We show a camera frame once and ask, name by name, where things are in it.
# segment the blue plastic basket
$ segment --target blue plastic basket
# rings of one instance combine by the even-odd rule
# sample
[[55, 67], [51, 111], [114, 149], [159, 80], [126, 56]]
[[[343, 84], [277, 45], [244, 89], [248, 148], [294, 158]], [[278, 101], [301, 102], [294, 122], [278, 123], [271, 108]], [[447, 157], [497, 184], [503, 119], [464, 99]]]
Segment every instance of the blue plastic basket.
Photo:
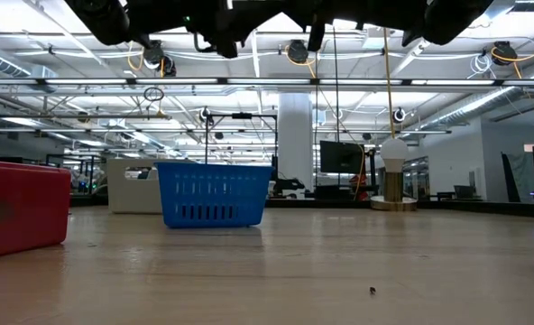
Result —
[[230, 228], [261, 223], [271, 167], [157, 162], [169, 228]]

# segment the red bin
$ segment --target red bin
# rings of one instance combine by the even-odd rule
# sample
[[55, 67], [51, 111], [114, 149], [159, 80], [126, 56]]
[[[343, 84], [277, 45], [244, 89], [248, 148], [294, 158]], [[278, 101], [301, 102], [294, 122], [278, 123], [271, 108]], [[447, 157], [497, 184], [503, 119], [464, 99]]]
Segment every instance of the red bin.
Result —
[[63, 242], [69, 204], [69, 171], [0, 162], [0, 255]]

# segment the white lamp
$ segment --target white lamp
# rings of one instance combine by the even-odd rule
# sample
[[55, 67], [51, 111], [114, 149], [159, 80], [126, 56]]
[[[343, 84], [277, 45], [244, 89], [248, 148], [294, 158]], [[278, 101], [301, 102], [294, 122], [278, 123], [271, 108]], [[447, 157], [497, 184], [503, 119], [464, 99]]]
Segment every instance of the white lamp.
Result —
[[382, 159], [386, 172], [401, 172], [408, 155], [408, 146], [401, 139], [389, 139], [382, 146]]

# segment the wooden table surface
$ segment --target wooden table surface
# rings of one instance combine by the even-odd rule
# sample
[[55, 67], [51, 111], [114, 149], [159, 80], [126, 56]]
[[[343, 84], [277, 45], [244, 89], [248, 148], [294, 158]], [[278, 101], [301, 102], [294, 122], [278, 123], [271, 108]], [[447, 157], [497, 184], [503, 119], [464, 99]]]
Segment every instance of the wooden table surface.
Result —
[[268, 209], [260, 227], [170, 230], [73, 209], [63, 246], [0, 257], [0, 324], [530, 325], [533, 228], [443, 210]]

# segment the white column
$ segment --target white column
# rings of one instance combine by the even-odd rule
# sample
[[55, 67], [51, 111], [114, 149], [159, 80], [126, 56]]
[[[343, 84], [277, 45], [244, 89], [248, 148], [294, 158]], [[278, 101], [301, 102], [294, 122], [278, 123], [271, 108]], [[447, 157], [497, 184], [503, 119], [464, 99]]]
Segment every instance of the white column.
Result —
[[313, 125], [309, 93], [280, 93], [279, 174], [297, 178], [313, 191]]

